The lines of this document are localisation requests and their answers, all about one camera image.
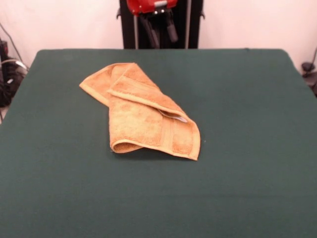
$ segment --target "green tablecloth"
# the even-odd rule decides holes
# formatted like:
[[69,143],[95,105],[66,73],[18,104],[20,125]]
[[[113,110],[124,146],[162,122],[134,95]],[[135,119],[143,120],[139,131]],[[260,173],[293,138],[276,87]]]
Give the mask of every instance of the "green tablecloth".
[[[198,162],[109,148],[91,73],[136,62]],[[0,125],[1,238],[316,238],[317,100],[280,50],[40,51]]]

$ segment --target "wire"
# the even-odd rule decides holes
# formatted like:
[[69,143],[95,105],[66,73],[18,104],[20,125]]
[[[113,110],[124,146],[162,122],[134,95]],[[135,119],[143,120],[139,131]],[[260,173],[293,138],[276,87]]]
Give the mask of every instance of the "wire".
[[315,62],[315,60],[316,60],[316,55],[317,55],[317,47],[316,47],[316,49],[315,49],[314,57],[313,57],[312,64],[311,64],[311,67],[310,67],[310,70],[309,70],[309,71],[312,71],[312,69],[313,69],[314,62]]
[[16,53],[17,53],[18,56],[19,56],[19,59],[20,59],[21,61],[23,61],[23,60],[22,60],[22,57],[21,57],[21,55],[20,55],[20,53],[19,53],[19,51],[18,51],[18,49],[16,48],[16,46],[15,46],[13,40],[12,40],[12,37],[11,37],[11,36],[9,35],[9,33],[5,30],[5,28],[2,26],[1,22],[0,22],[0,27],[1,27],[2,30],[5,32],[5,34],[9,37],[9,39],[11,40],[12,45],[13,45],[13,47],[14,47]]

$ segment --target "towel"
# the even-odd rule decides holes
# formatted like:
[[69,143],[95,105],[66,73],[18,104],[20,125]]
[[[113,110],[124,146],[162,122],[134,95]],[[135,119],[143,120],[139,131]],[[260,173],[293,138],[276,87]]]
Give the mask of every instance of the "towel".
[[109,107],[110,147],[126,153],[143,147],[197,160],[200,133],[196,123],[135,63],[116,63],[79,85]]

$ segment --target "green felt surface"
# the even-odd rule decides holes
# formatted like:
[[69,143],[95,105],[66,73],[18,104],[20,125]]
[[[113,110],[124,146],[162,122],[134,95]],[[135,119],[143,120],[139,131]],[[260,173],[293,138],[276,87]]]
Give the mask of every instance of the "green felt surface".
[[[198,162],[114,154],[91,73],[136,62]],[[317,100],[280,50],[40,51],[0,125],[1,238],[316,238]]]

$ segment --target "folded towel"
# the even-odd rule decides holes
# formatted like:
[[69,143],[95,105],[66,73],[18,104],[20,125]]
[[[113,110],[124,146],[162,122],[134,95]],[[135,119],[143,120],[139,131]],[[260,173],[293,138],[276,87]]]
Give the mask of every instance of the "folded towel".
[[109,107],[110,147],[126,153],[143,147],[197,160],[200,134],[193,122],[135,63],[116,63],[80,87]]

